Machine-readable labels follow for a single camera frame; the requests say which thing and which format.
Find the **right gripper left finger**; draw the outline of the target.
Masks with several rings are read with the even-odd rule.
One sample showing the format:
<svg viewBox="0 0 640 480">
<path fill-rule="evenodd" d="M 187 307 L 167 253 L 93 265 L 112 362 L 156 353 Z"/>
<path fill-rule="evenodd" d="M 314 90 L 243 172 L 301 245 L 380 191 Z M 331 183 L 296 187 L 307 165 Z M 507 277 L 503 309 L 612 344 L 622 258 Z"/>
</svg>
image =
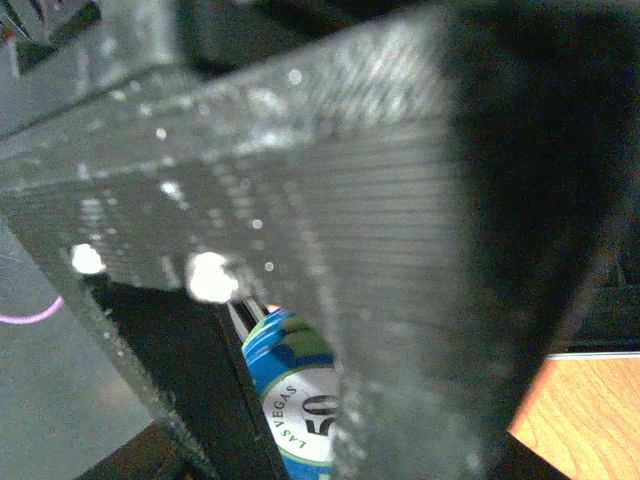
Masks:
<svg viewBox="0 0 640 480">
<path fill-rule="evenodd" d="M 212 1 L 100 1 L 63 45 L 1 50 L 1 209 L 13 233 L 209 477 L 285 477 L 237 351 L 188 301 L 190 350 L 228 395 L 164 387 L 75 284 L 93 243 L 113 282 L 284 303 L 337 354 L 338 479 L 484 479 L 528 382 L 531 312 L 500 260 L 522 210 L 483 173 L 550 23 L 535 1 L 427 1 L 308 43 Z"/>
</svg>

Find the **blue green chip stack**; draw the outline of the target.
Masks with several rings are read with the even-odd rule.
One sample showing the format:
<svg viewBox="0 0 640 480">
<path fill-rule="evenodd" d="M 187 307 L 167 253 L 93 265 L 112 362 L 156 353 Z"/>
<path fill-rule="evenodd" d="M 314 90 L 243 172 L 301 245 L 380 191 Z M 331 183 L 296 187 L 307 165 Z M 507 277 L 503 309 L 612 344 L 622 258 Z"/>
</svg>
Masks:
<svg viewBox="0 0 640 480">
<path fill-rule="evenodd" d="M 339 410 L 331 348 L 301 317 L 279 308 L 242 353 L 271 435 L 292 479 L 329 479 Z"/>
</svg>

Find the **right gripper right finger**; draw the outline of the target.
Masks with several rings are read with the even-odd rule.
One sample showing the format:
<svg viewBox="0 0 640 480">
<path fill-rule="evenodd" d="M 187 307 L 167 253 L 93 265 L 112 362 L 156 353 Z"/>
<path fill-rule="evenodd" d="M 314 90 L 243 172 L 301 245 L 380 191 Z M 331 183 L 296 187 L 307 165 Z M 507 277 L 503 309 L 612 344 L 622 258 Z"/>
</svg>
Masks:
<svg viewBox="0 0 640 480">
<path fill-rule="evenodd" d="M 638 196 L 639 5 L 449 1 L 464 284 L 439 356 L 534 360 L 592 310 Z"/>
</svg>

